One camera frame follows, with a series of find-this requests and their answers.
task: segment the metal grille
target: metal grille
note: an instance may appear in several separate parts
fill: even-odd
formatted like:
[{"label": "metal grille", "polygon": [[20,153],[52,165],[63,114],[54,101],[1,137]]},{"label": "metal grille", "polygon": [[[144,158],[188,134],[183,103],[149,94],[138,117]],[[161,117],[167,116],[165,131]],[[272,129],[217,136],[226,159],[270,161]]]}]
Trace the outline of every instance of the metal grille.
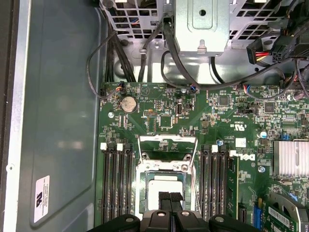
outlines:
[{"label": "metal grille", "polygon": [[[172,2],[127,0],[127,3],[115,3],[114,0],[100,0],[100,6],[121,39],[140,41],[147,39],[154,31],[163,12],[172,12]],[[229,39],[241,42],[255,40],[264,34],[268,29],[267,23],[280,20],[285,15],[287,7],[280,7],[275,13],[274,9],[278,2],[268,0],[266,3],[254,3],[253,0],[231,0]]]},{"label": "metal grille", "polygon": [[166,8],[161,0],[128,0],[126,3],[101,0],[100,6],[118,36],[129,40],[147,39],[162,18],[163,7]]}]

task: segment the heatsink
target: heatsink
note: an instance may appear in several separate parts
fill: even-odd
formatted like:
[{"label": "heatsink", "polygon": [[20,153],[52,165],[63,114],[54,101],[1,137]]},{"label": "heatsink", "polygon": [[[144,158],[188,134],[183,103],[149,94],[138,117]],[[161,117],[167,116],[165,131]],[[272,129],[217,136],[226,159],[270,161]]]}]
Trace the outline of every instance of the heatsink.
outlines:
[{"label": "heatsink", "polygon": [[309,142],[275,141],[274,175],[309,176]]}]

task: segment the screw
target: screw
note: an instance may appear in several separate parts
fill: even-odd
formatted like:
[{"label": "screw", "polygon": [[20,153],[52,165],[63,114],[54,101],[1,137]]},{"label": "screw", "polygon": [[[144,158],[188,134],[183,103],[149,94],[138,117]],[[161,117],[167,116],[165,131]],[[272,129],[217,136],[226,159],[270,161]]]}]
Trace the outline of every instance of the screw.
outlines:
[{"label": "screw", "polygon": [[215,220],[217,222],[224,222],[224,218],[223,217],[216,217]]},{"label": "screw", "polygon": [[108,115],[109,118],[113,118],[115,116],[115,114],[113,112],[109,112],[107,115]]},{"label": "screw", "polygon": [[182,215],[183,215],[183,216],[185,216],[185,217],[187,217],[187,216],[189,216],[189,215],[190,215],[190,213],[189,213],[189,212],[187,212],[187,211],[183,211],[183,212],[182,212]]},{"label": "screw", "polygon": [[14,168],[14,164],[8,164],[7,166],[6,166],[6,171],[7,172],[9,172],[9,171],[11,171],[11,170],[13,170],[13,168]]},{"label": "screw", "polygon": [[182,165],[182,171],[183,171],[183,172],[188,171],[188,165],[183,164],[183,165]]},{"label": "screw", "polygon": [[266,171],[266,168],[264,166],[259,166],[258,171],[259,173],[264,173]]}]

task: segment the capacitor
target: capacitor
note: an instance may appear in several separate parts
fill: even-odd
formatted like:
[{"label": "capacitor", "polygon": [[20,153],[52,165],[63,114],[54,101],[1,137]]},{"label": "capacitor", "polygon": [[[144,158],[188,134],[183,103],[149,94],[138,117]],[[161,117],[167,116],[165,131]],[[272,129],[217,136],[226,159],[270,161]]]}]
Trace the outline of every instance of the capacitor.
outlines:
[{"label": "capacitor", "polygon": [[258,138],[266,139],[267,138],[267,132],[266,131],[259,131],[256,135]]},{"label": "capacitor", "polygon": [[217,139],[216,144],[218,146],[222,146],[224,144],[224,141],[222,139]]}]

